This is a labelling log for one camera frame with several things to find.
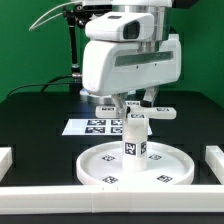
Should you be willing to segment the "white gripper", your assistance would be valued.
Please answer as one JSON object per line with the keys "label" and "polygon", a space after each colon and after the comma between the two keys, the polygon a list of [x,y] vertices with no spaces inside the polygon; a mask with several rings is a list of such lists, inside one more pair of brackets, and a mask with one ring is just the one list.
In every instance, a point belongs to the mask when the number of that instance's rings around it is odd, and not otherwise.
{"label": "white gripper", "polygon": [[143,107],[152,107],[158,86],[178,80],[181,73],[181,45],[178,34],[170,34],[158,52],[141,53],[137,42],[90,41],[83,58],[83,86],[97,96],[112,95],[118,118],[127,113],[131,90],[145,89]]}

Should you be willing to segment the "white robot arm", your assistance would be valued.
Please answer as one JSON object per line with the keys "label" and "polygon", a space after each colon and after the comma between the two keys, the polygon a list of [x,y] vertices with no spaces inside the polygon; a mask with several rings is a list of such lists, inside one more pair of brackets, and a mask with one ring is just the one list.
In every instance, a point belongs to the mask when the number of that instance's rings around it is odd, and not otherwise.
{"label": "white robot arm", "polygon": [[179,36],[170,32],[172,9],[199,0],[112,0],[114,9],[85,28],[82,83],[95,96],[110,96],[112,106],[96,109],[99,118],[124,118],[132,90],[175,82],[181,73]]}

